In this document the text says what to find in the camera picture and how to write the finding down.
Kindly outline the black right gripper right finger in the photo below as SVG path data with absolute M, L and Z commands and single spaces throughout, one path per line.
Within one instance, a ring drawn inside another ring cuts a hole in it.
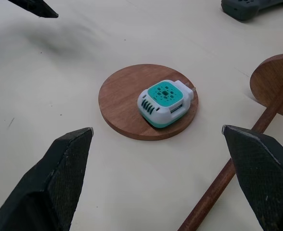
M 283 146 L 273 137 L 222 128 L 240 187 L 265 231 L 283 231 Z

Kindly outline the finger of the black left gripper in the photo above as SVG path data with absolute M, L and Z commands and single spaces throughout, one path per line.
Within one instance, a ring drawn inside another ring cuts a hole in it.
M 81 195 L 93 128 L 57 138 L 0 208 L 0 231 L 68 231 Z

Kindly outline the black pointed right gripper left finger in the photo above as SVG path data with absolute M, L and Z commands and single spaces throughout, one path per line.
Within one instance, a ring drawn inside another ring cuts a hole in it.
M 56 13 L 45 1 L 43 0 L 9 0 L 9 2 L 21 7 L 22 9 L 43 18 L 58 18 L 59 14 Z

